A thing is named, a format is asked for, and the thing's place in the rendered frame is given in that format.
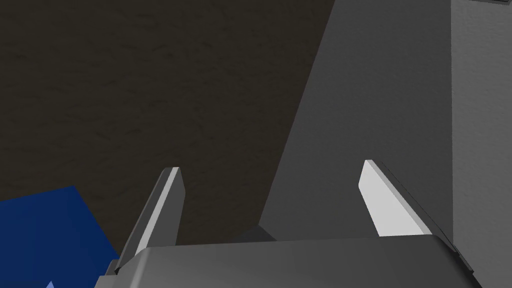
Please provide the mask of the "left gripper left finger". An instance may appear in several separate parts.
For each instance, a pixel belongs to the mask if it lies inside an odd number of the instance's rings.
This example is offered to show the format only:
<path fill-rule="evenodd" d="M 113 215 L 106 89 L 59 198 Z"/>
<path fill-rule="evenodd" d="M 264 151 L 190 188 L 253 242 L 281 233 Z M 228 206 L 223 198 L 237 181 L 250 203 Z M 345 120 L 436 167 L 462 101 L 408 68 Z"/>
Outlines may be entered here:
<path fill-rule="evenodd" d="M 181 169 L 164 168 L 115 264 L 115 274 L 145 248 L 176 245 L 185 196 Z"/>

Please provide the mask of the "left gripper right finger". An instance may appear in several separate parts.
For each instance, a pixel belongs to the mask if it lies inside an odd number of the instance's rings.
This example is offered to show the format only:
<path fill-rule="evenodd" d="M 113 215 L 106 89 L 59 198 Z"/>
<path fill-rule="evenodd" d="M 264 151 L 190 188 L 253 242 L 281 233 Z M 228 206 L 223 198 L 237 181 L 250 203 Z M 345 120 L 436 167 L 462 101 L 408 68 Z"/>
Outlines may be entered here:
<path fill-rule="evenodd" d="M 358 188 L 380 237 L 434 235 L 462 261 L 470 274 L 474 270 L 430 215 L 405 189 L 382 161 L 366 159 Z"/>

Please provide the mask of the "blue flat block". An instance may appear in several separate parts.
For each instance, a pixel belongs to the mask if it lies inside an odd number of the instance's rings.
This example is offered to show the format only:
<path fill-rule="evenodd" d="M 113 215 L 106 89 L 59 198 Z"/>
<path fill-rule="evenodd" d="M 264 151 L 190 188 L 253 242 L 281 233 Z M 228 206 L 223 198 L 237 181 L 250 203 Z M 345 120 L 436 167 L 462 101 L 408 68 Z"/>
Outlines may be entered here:
<path fill-rule="evenodd" d="M 0 201 L 0 288 L 94 288 L 118 258 L 74 186 Z"/>

